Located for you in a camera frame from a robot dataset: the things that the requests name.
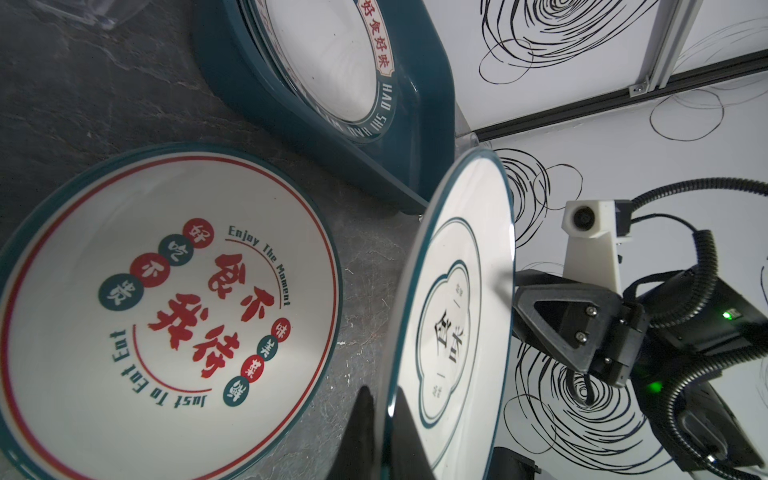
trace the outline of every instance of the transparent glass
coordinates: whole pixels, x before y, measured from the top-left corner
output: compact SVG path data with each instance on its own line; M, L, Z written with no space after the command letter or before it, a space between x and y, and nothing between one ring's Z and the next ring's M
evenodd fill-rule
M41 10L62 18L111 30L146 7L150 0L30 0Z

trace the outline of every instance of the plate rim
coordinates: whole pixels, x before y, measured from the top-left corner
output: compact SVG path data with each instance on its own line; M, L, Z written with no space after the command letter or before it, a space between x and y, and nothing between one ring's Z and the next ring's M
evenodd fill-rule
M442 208L445 206L445 201L448 200L448 196L451 193L451 190L454 184L456 183L458 178L461 176L464 169L466 169L468 165L470 165L473 161L478 160L479 158L492 161L493 164L498 168L498 171L502 176L506 186L505 190L507 193L507 200L509 205L510 225L515 224L514 201L513 201L509 186L507 184L507 175L505 173L504 166L502 165L501 161L498 159L498 156L496 155L496 153L493 150L490 150L489 148L485 148L485 147L476 147L469 151L466 151L458 160L454 162L454 164L451 166L449 171L443 177L440 185L438 185L438 188L435 191L435 195L433 196L432 201L429 203L429 209L425 212L424 217L422 218L422 221L424 220L427 221L426 227L423 227L423 229L419 229L420 230L419 234L417 234L416 239L414 240L415 242L420 242L420 244L418 245L419 250L415 256L412 270L410 271L410 278L408 279L408 286L407 286L407 290L405 291L406 297L403 301L402 309L399 311L399 315L398 315L399 324L396 327L398 331L397 331L396 343L394 345L394 351L392 353L393 354L392 370L389 372L389 378L387 379L387 383L384 385L386 390L383 393L383 395L386 395L386 397L384 398L386 402L383 405L379 406L380 409L382 410L382 413L380 415L383 415L384 417L382 438L381 438L382 443L381 445L379 445L379 449L380 449L379 455L382 454L381 453L382 450L389 449L389 440L392 434L392 416L394 415L394 406L395 406L397 389L398 389L397 380L399 377L399 368L402 362L402 351L405 347L405 337L406 337L406 332L408 330L408 324L409 324L408 318L406 318L405 312L410 311L410 309L412 309L413 296L415 293L416 286L418 284L418 278L421 276L422 267L424 264L424 260L426 258L426 252L427 252L427 249L429 248L429 242L427 240L431 239L432 235L435 232L435 229L437 227L437 220L440 217L440 213L442 213ZM513 269L515 265L515 258L516 256L513 256L513 260L512 260ZM409 266L406 264L406 271L404 273L408 273L407 271L408 267ZM514 317L515 315L513 310L509 320L510 341L507 342L507 359L509 357L509 349L511 345L512 325L514 323ZM503 392L505 391L505 387L506 387L508 368L509 368L509 361L507 360L507 363L505 365L505 370L504 370L504 380L502 381L502 396L499 399L498 409L496 412L497 421L493 429L492 438L494 439L496 437L496 432L498 431L498 415L504 403ZM483 478L488 474L488 468L491 465L492 453L493 453L493 444L490 452L488 452L488 460L485 463L485 474L483 475ZM384 462L383 455L382 457L379 458L377 465L380 469L380 473L379 475L375 475L375 476L382 479L389 478L389 470L384 468L387 465Z
M333 241L333 235L329 229L328 223L320 212L317 204L312 197L298 185L292 178L281 171L279 168L268 163L267 161L256 157L255 155L248 154L243 151L239 151L234 148L224 147L215 144L207 144L202 142L172 142L164 144L155 144L147 147L136 148L122 154L110 156L102 161L97 162L95 165L88 169L76 174L72 179L56 188L50 193L42 202L40 202L26 217L25 219L14 229L11 236L6 240L5 244L0 248L0 297L5 295L8 280L10 280L13 270L18 265L19 260L22 259L22 255L29 246L30 242L34 239L38 231L45 226L48 220L53 217L57 211L59 211L69 200L76 197L84 189L88 188L98 180L112 172L126 167L127 165L134 164L143 160L147 160L152 157L159 157L168 154L182 154L182 153L200 153L200 154L212 154L212 155L228 155L230 157L236 157L242 161L255 164L258 167L262 167L274 174L276 177L286 182L291 186L312 209L312 212L316 216L320 226L325 233L330 251L333 254L332 265L336 269L336 286L337 290L337 309L336 309L336 326L333 331L333 338L330 341L328 349L328 355L326 361L319 371L317 382L312 388L310 393L306 397L306 401L299 408L296 415L291 419L285 429L278 434L274 440L255 455L252 459L245 461L239 467L236 467L232 472L220 477L220 480L231 480L237 477L240 473L244 472L256 462L261 460L265 455L271 452L271 450L279 444L285 434L287 434L301 419L306 409L310 406L310 403L314 400L315 394L319 390L323 383L323 377L326 374L330 360L333 357L333 353L336 349L336 340L339 335L339 328L341 326L342 311L343 311L343 281L341 276L341 264L339 261L339 252L336 249L336 243ZM0 402L6 403L5 398L0 399ZM37 462L32 460L24 449L18 444L16 437L8 427L6 418L0 412L0 450L3 455L8 459L9 463L22 475L31 480L58 480L58 478L70 478L69 475L64 474L62 477L54 477L50 475L45 469L43 469Z

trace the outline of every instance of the teal circle with chinese character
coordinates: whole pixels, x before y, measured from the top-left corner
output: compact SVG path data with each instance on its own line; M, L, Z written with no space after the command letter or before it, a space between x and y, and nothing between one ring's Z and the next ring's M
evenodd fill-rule
M174 233L160 241L157 252L168 260L171 266L181 266L192 260L194 247L184 235Z
M144 285L130 273L118 273L107 278L98 289L98 301L107 310L120 312L139 303Z
M277 337L267 335L259 341L257 353L264 358L264 361L271 360L277 354Z
M227 386L224 387L224 403L230 407L236 407L240 403L245 402L245 398L248 396L248 389L250 383L244 376L236 376L231 379Z

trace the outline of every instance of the green led light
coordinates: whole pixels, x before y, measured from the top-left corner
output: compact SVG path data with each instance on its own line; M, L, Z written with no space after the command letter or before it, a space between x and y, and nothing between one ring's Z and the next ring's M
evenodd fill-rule
M661 387L663 386L664 384L661 382L653 382L646 388L648 389L648 392L659 393L661 391Z

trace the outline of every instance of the marble countertop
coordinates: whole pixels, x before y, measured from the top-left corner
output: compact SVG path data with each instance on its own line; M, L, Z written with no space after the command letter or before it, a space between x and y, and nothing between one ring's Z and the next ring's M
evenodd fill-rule
M317 203L343 270L343 321L317 394L240 478L325 478L356 392L375 392L399 274L419 222L337 180L211 94L190 48L192 2L153 0L106 32L0 0L0 242L73 176L169 141L222 144L269 161ZM0 478L23 478L0 455Z

